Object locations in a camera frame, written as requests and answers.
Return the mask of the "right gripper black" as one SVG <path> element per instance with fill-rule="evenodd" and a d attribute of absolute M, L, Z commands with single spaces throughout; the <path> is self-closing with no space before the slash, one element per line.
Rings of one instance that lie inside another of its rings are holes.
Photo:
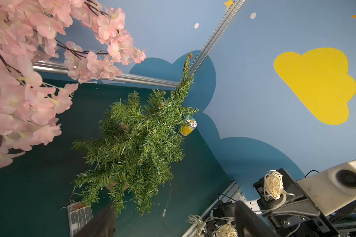
<path fill-rule="evenodd" d="M 281 192 L 279 199 L 269 195 L 265 184 L 272 179 Z M 282 237 L 338 237 L 340 234 L 329 219 L 312 202 L 299 184 L 284 169 L 271 170 L 254 183 L 260 195 L 256 203 L 262 217 Z"/>

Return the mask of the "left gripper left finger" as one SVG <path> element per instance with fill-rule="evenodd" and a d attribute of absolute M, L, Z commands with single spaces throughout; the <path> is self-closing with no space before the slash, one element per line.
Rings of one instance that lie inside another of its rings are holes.
<path fill-rule="evenodd" d="M 109 204 L 88 222 L 74 237 L 113 237 L 116 231 L 117 212 Z"/>

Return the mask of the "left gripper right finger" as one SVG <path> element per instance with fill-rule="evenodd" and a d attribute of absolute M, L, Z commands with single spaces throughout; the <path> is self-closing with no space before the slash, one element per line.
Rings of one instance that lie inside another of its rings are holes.
<path fill-rule="evenodd" d="M 239 237 L 279 237 L 242 201 L 236 203 L 234 222 Z"/>

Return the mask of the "string lights with wicker balls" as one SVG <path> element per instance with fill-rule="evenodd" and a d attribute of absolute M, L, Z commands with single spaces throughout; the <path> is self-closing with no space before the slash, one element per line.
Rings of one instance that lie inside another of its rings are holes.
<path fill-rule="evenodd" d="M 271 197 L 274 199 L 279 199 L 281 192 L 279 191 L 278 188 L 274 188 L 273 185 L 277 185 L 278 181 L 272 179 L 271 181 L 268 181 L 265 184 L 265 187 L 268 188 L 268 193 Z M 244 202 L 259 218 L 262 216 L 262 214 L 259 212 L 258 205 L 256 203 L 257 200 L 247 200 L 247 201 L 242 201 Z M 203 237 L 202 231 L 207 224 L 210 224 L 211 220 L 215 221 L 215 223 L 218 223 L 220 227 L 213 231 L 213 237 L 238 237 L 237 230 L 236 230 L 236 224 L 234 222 L 234 211 L 235 211 L 235 206 L 236 203 L 232 203 L 231 205 L 225 206 L 222 208 L 222 212 L 225 214 L 224 216 L 218 217 L 209 217 L 207 220 L 202 222 L 200 220 L 199 215 L 189 215 L 188 216 L 188 223 L 192 224 L 194 222 L 197 222 L 199 224 L 199 227 L 197 229 L 197 233 L 195 237 Z"/>

